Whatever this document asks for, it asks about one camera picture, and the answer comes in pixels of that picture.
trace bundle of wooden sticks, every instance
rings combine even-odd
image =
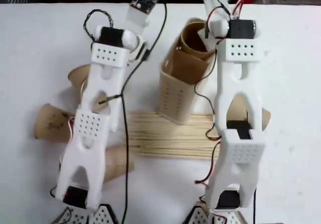
[[[155,112],[133,112],[128,122],[129,147],[146,156],[210,159],[217,141],[206,138],[212,115],[192,114],[186,125],[176,125]],[[216,136],[214,128],[210,133]],[[218,157],[219,146],[214,158]]]

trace circuit board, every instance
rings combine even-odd
[[[158,0],[132,0],[129,4],[131,7],[149,15],[151,10],[157,4]]]

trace cardboard tube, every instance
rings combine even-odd
[[[104,182],[126,173],[126,147],[115,146],[106,149],[106,173]],[[133,156],[129,154],[128,171],[134,170]]]
[[[227,120],[246,120],[246,105],[240,94],[234,96],[232,103],[227,111]],[[265,130],[271,118],[271,113],[262,108],[262,129]]]
[[[53,142],[68,142],[70,138],[68,119],[72,116],[71,113],[49,103],[43,105],[34,125],[35,138]]]
[[[204,26],[205,23],[201,21],[191,22],[184,27],[180,36],[182,50],[202,60],[208,59],[215,52],[215,50],[207,51],[202,39],[198,35],[198,31],[203,29]]]
[[[68,79],[71,81],[71,84],[77,91],[78,99],[81,100],[81,94],[84,92],[84,90],[87,87],[87,80],[88,80],[88,74],[89,74],[90,65],[83,65],[80,67],[77,67],[73,69],[68,74]],[[95,104],[92,108],[93,112],[100,112],[104,108],[108,106],[107,103],[104,104],[98,104],[100,101],[105,100],[107,97],[104,93],[100,93],[95,101]]]

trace red wire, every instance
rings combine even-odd
[[[239,11],[239,17],[240,17],[240,14],[241,14],[241,10],[242,10],[242,7],[243,7],[243,4],[244,4],[244,0],[240,0],[237,5],[235,6],[233,12],[232,12],[232,15],[234,15],[236,13],[236,10],[239,8],[240,6],[240,11]]]

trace white table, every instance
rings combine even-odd
[[[65,206],[51,198],[57,161],[65,144],[33,138],[33,123],[46,102],[75,109],[68,72],[89,63],[90,39],[82,29],[88,12],[107,10],[115,27],[126,4],[0,5],[0,208],[1,223],[49,223]],[[157,5],[145,36],[153,41],[163,22]],[[128,111],[157,106],[158,70],[188,18],[205,18],[203,5],[169,5],[168,22],[149,60],[128,85]],[[262,63],[264,107],[272,112],[260,168],[257,223],[317,223],[321,211],[321,7],[249,5],[242,16],[257,19],[267,46]],[[89,24],[107,24],[94,15]],[[216,76],[206,94],[214,97]],[[208,111],[199,100],[196,111]],[[122,139],[122,131],[111,143]],[[193,181],[207,174],[208,161],[138,158],[129,175],[126,223],[181,223],[203,193]],[[104,202],[121,220],[124,177],[105,185]],[[252,208],[243,212],[251,223]]]

